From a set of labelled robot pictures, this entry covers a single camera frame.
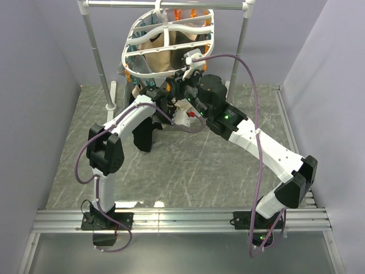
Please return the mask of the black underwear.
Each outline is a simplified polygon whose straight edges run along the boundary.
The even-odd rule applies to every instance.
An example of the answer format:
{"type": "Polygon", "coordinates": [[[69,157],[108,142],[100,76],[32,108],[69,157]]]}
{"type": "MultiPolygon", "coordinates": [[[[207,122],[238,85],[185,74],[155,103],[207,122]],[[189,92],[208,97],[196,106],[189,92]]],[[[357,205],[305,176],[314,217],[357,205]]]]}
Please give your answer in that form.
{"type": "Polygon", "coordinates": [[[151,117],[144,119],[133,131],[133,143],[142,152],[152,149],[153,131],[162,130],[161,123],[155,123],[151,117]]]}

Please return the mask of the white clip hanger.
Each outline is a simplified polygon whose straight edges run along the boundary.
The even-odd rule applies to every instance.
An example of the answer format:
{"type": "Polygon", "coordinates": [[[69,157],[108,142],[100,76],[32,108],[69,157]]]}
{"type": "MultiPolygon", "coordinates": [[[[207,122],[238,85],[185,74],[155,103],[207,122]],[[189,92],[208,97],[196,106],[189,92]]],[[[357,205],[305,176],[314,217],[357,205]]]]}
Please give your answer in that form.
{"type": "Polygon", "coordinates": [[[214,48],[212,9],[164,9],[161,1],[132,25],[119,65],[128,83],[154,85],[155,79],[185,70],[189,53],[209,56],[214,48]]]}

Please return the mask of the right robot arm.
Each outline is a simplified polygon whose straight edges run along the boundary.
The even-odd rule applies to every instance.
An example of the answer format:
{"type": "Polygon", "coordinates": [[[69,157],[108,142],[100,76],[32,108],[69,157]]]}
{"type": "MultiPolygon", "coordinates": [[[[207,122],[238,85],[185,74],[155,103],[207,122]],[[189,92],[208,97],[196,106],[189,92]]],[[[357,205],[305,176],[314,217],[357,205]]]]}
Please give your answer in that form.
{"type": "Polygon", "coordinates": [[[256,128],[246,114],[226,101],[228,90],[219,76],[198,73],[183,79],[176,74],[166,83],[172,97],[187,100],[211,131],[251,153],[261,160],[260,167],[269,167],[279,178],[280,184],[256,202],[251,215],[256,227],[266,227],[283,209],[298,208],[313,185],[316,158],[296,154],[256,128]]]}

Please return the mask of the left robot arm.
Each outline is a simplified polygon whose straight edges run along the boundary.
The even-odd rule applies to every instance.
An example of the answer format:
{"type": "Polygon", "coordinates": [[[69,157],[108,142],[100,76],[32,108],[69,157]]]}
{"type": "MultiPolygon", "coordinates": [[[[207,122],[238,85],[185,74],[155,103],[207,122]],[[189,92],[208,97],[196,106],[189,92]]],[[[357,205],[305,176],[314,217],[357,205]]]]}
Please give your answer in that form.
{"type": "Polygon", "coordinates": [[[148,86],[117,117],[102,126],[91,126],[82,151],[89,160],[93,177],[83,181],[79,175],[75,176],[81,184],[94,184],[94,198],[83,214],[83,231],[131,230],[133,214],[117,212],[114,197],[116,172],[124,163],[123,139],[132,134],[140,150],[149,151],[156,128],[152,116],[159,114],[171,122],[172,99],[172,93],[165,87],[148,86]]]}

